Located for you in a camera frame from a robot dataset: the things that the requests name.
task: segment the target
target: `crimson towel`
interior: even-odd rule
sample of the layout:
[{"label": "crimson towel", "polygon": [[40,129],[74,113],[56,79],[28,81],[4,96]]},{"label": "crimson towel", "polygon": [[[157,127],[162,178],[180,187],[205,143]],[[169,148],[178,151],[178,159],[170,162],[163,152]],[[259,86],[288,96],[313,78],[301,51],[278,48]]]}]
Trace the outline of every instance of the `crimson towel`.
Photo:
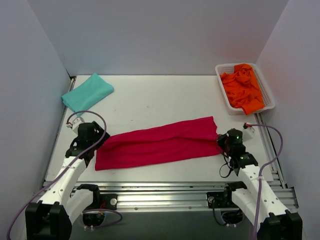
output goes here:
[{"label": "crimson towel", "polygon": [[162,164],[219,154],[212,116],[111,136],[96,152],[95,170]]}]

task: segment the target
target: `white wall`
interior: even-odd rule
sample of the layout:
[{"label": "white wall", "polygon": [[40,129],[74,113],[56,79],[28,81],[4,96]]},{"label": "white wall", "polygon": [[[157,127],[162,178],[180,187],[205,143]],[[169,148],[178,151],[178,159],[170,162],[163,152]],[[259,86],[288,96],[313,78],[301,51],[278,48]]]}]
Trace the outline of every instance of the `white wall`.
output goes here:
[{"label": "white wall", "polygon": [[0,239],[5,239],[17,210],[40,189],[70,79],[27,0],[1,1],[0,33]]},{"label": "white wall", "polygon": [[263,118],[283,133],[280,163],[308,240],[320,239],[319,9],[318,0],[290,0],[258,59],[276,97]]},{"label": "white wall", "polygon": [[28,0],[71,75],[256,62],[288,0]]}]

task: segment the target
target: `laundry basket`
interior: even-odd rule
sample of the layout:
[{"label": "laundry basket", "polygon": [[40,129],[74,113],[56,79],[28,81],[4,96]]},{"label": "laundry basket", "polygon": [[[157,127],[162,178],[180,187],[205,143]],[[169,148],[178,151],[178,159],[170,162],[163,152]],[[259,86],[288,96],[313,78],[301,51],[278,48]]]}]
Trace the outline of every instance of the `laundry basket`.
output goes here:
[{"label": "laundry basket", "polygon": [[[219,64],[215,67],[215,72],[218,77],[219,85],[221,87],[223,96],[226,101],[227,110],[230,115],[244,115],[245,112],[242,110],[242,108],[234,108],[230,105],[225,88],[224,88],[224,85],[221,81],[220,75],[223,73],[233,74],[234,70],[235,70],[235,65],[238,65],[238,64],[240,64],[240,63]],[[259,85],[261,92],[262,92],[263,103],[265,106],[264,108],[255,111],[254,114],[261,113],[267,109],[273,109],[276,106],[275,99],[272,95],[272,92],[271,92],[264,76],[262,75],[261,71],[258,69],[257,65],[255,65],[253,63],[247,63],[247,64],[250,65],[253,69],[254,75],[256,77],[256,80],[257,80],[258,85]]]}]

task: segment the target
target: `orange cloth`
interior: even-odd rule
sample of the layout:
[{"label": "orange cloth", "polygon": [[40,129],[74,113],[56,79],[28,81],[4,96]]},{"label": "orange cloth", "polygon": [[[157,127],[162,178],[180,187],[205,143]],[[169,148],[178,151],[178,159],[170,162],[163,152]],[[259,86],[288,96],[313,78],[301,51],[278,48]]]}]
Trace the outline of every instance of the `orange cloth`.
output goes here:
[{"label": "orange cloth", "polygon": [[234,66],[233,74],[220,75],[229,103],[245,115],[265,107],[254,70],[246,63]]}]

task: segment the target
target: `folded teal cloth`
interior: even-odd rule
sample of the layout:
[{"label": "folded teal cloth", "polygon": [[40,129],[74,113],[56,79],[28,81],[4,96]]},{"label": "folded teal cloth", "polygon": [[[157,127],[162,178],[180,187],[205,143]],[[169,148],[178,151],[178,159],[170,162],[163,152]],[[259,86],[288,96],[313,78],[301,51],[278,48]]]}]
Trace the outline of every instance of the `folded teal cloth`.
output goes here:
[{"label": "folded teal cloth", "polygon": [[63,103],[72,111],[88,110],[100,100],[114,91],[114,87],[106,83],[94,73],[84,83],[62,96]]}]

